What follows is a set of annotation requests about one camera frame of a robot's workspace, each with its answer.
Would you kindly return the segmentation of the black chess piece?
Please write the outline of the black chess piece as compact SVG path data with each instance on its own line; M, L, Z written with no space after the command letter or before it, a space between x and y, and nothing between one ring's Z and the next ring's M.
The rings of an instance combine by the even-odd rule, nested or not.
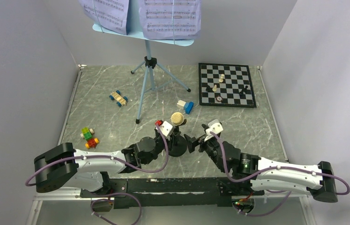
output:
M206 87L206 92L213 92L213 89L210 86L208 86Z
M248 90L248 85L244 85L243 88L239 91L239 95L246 95L246 92Z

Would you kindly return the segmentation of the white chess pawn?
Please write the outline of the white chess pawn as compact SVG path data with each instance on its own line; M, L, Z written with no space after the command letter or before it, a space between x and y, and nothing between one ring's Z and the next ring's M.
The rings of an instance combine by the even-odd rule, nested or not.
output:
M216 90L217 90L217 85L214 84L214 86L213 86L213 88L212 88L212 92L216 92Z

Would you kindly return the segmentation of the blue white block toy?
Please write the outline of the blue white block toy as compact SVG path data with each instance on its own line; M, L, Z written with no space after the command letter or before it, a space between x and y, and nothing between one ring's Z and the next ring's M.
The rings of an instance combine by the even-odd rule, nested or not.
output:
M183 109L185 111L186 114L190 114L193 107L194 107L194 102L190 101L190 102L186 102L183 100L179 100L177 102L177 107L179 109Z

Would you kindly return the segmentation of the poker chip on chessboard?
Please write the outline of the poker chip on chessboard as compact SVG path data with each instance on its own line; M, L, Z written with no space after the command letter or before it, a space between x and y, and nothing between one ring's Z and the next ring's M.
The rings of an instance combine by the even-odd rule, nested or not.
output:
M223 98L221 96L216 96L215 97L215 101L216 102L222 102L223 101Z

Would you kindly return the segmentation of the black chess piece right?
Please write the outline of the black chess piece right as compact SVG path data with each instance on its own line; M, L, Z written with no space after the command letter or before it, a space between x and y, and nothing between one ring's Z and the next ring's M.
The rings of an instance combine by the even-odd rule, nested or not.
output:
M239 91L239 95L246 95L246 92L248 90L248 85L244 85L243 88Z

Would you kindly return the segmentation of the left sheet music page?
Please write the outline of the left sheet music page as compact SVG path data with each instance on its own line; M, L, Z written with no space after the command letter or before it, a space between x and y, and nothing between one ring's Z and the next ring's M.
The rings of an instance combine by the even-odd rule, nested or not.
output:
M102 28L127 35L129 0L79 0L84 13Z

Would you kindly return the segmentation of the white chess piece upper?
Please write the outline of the white chess piece upper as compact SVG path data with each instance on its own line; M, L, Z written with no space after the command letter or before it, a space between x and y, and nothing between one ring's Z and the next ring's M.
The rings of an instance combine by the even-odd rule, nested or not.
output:
M225 78L225 75L224 74L220 74L218 82L222 83L224 81L224 78Z

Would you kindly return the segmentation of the black chess piece left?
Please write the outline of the black chess piece left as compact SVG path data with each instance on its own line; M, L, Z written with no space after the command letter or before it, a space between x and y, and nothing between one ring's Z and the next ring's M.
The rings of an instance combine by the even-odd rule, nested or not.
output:
M208 86L206 87L206 92L213 92L213 89L210 86Z

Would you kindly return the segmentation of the black microphone stand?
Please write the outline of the black microphone stand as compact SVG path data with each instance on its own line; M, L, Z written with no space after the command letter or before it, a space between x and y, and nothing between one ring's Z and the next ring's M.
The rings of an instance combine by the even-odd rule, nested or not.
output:
M186 119L179 125L173 125L169 134L169 155L171 157L180 157L187 151L187 142L182 136L180 126L186 124Z

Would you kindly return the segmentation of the black white chessboard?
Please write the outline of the black white chessboard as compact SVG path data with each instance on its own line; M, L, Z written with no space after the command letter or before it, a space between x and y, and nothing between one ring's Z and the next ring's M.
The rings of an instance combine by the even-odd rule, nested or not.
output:
M199 63L199 105L226 106L256 108L256 100L253 91L252 78L248 65ZM220 74L225 78L219 83ZM217 85L216 92L206 92L206 87L213 88ZM246 95L239 95L244 85L248 85ZM221 96L222 102L216 102L215 97Z

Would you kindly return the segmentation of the wooden toy car blue wheels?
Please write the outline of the wooden toy car blue wheels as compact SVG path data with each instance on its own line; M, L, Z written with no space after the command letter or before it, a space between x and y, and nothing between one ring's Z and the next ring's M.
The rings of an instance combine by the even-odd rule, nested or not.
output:
M128 99L127 97L123 97L121 96L121 92L119 90L113 91L110 95L109 95L110 100L112 101L116 101L116 105L118 107L122 107L125 106L128 103Z

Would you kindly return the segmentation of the light blue music stand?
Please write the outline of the light blue music stand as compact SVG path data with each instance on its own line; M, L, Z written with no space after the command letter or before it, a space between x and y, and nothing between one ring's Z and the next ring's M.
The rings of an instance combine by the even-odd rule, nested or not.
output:
M145 41L146 46L146 53L147 55L144 58L144 61L138 65L138 68L145 67L145 74L144 74L144 80L142 84L142 91L141 91L141 97L140 100L142 101L144 98L144 94L148 92L148 89L146 88L147 80L150 80L151 83L151 90L156 90L157 86L154 83L154 68L159 67L161 68L166 74L168 74L171 77L171 81L177 82L180 84L184 89L187 91L190 91L190 88L187 87L184 83L182 83L179 79L177 79L173 74L171 74L167 69L161 65L156 58L152 57L151 55L151 49L150 49L150 43L152 41L160 42L160 43L167 43L171 45L179 45L179 46L190 46L195 39L189 39L189 40L150 40L144 37L141 24L140 24L140 16L139 16L139 0L130 0L129 1L129 8L128 8L128 14L127 14L127 35L121 35L119 33L116 33L111 30L107 30L105 28L102 28L100 25L94 22L93 30L102 32L102 33L108 33L108 34L115 34L123 37L133 37L137 39L143 39Z

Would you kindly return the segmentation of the sheet music page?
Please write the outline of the sheet music page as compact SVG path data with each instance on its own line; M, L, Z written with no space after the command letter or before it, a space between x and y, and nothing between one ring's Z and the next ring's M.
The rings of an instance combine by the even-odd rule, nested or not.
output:
M84 13L102 28L127 35L129 0L79 0Z
M197 39L201 31L201 0L140 0L143 35L150 40Z

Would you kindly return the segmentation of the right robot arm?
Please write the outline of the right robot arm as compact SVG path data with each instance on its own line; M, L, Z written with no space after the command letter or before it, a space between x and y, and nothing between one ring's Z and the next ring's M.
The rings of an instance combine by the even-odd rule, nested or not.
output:
M185 135L189 152L198 148L234 183L235 190L246 195L258 191L293 191L310 194L325 203L338 201L332 165L320 161L316 165L295 165L243 153L220 139L220 122L203 125L205 134L196 138Z

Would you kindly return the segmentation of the colourful brick toy train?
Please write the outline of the colourful brick toy train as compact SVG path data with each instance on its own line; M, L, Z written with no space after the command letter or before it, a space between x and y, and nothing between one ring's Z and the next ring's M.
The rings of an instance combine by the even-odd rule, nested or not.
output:
M96 148L99 144L99 139L94 137L95 131L92 128L82 128L81 138L86 141L85 147L87 149Z

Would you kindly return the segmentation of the right sheet music page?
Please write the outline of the right sheet music page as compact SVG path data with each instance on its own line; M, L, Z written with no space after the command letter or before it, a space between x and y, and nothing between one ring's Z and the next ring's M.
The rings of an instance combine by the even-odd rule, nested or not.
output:
M201 31L201 0L140 0L143 35L150 40L197 39Z

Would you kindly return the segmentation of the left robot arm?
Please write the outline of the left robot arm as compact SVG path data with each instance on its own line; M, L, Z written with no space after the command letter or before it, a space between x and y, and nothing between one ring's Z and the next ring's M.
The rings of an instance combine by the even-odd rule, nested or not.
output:
M115 152L88 152L75 149L70 142L60 144L34 159L33 185L39 193L70 187L104 197L111 190L110 175L158 173L167 166L169 157L186 152L179 127L156 128L155 134Z

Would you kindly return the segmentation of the gold toy microphone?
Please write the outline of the gold toy microphone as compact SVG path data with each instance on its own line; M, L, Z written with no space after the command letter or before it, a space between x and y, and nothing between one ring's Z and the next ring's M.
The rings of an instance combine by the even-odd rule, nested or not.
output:
M175 112L171 115L171 123L175 126L182 126L186 124L186 119L182 113Z

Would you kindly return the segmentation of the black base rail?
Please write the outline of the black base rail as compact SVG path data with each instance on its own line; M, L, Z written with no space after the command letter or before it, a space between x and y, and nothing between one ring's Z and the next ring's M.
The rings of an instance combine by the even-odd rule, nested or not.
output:
M107 187L94 193L82 189L81 198L114 197L114 209L152 206L216 205L230 207L232 200L243 196L263 196L264 191L253 191L247 183L233 183L226 177L202 178L128 178L113 179L104 176Z

